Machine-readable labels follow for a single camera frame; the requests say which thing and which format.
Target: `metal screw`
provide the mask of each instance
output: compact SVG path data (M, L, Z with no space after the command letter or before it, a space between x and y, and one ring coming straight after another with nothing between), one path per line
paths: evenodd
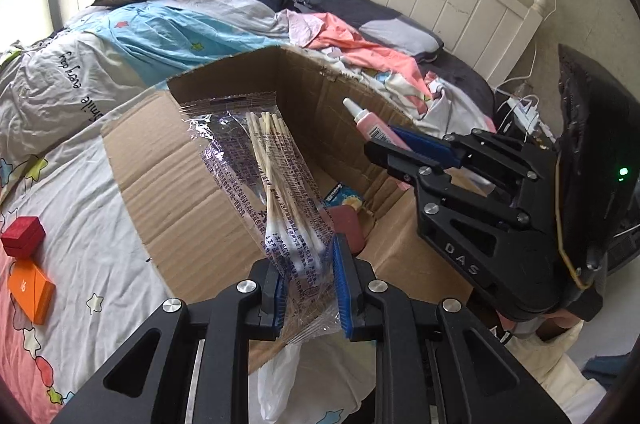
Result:
M386 289L389 288L389 285L387 285L383 280L381 279L374 279L371 280L369 282L369 290L371 292L377 292L377 293L381 293L381 292L385 292Z
M238 283L238 286L236 288L238 289L238 292L241 292L242 294L248 294L249 292L253 292L255 290L255 287L255 281L244 279Z
M162 303L162 310L168 313L177 312L182 308L182 301L178 298L170 298L167 299L164 303Z
M456 312L460 312L462 305L457 299L447 298L442 302L442 308L444 308L447 312L455 314Z
M436 214L439 210L440 208L436 203L428 203L424 206L425 214Z

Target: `clear plastic packaging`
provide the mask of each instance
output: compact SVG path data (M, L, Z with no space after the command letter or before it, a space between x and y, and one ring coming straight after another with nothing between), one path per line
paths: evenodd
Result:
M182 111L220 189L289 280L287 316L297 324L289 331L286 324L283 333L299 341L300 330L306 340L339 327L327 322L309 326L335 306L333 229L275 99L274 93L259 93L200 100L183 105Z

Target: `glue tube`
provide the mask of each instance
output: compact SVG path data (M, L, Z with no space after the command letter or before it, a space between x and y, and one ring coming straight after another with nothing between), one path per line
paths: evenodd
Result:
M353 115L353 120L356 121L356 128L362 133L365 140L382 140L389 144L396 145L399 148L411 150L411 148L404 143L404 140L396 135L378 115L370 112L368 109L361 108L348 97L345 97L342 103L349 113ZM403 191L411 188L409 184L405 184L399 180L396 180L396 183Z

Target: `orange box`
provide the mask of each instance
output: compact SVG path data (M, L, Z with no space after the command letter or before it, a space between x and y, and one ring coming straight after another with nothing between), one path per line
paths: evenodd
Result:
M15 262L8 283L10 292L31 322L43 324L56 286L30 259Z

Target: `red cube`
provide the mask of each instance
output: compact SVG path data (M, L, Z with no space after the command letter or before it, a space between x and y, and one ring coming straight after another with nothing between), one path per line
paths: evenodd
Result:
M0 236L7 256L25 259L33 254L45 237L37 216L19 216Z

